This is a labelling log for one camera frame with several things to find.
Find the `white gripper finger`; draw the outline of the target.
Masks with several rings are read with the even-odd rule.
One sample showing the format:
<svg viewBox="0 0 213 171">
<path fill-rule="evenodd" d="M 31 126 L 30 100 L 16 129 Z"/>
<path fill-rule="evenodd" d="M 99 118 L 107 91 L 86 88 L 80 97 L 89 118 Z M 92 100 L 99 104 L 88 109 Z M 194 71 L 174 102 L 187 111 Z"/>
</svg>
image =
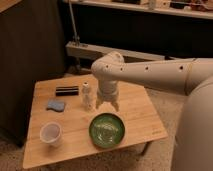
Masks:
<svg viewBox="0 0 213 171">
<path fill-rule="evenodd" d="M 112 106 L 115 108 L 116 111 L 119 111 L 119 104 L 117 101 L 111 102 Z"/>
<path fill-rule="evenodd" d="M 103 100 L 100 98 L 96 99 L 96 109 L 98 109 L 103 104 Z"/>
</svg>

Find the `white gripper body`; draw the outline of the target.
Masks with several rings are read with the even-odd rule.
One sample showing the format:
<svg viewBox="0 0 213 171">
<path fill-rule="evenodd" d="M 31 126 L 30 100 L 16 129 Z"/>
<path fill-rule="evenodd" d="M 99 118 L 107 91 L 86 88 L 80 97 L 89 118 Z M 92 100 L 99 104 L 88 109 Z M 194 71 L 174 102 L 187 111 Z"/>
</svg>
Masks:
<svg viewBox="0 0 213 171">
<path fill-rule="evenodd" d="M 101 101 L 113 102 L 118 98 L 118 82 L 117 81 L 98 81 L 97 97 Z"/>
</svg>

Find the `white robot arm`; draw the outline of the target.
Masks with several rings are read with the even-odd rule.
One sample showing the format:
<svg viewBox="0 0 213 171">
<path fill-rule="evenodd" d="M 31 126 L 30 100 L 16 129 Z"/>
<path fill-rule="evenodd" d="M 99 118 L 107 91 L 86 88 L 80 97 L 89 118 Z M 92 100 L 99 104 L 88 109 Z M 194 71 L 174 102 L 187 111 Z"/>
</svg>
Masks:
<svg viewBox="0 0 213 171">
<path fill-rule="evenodd" d="M 127 63 L 110 52 L 93 62 L 96 104 L 118 108 L 120 81 L 187 96 L 179 119 L 170 171 L 213 171 L 213 58 Z"/>
</svg>

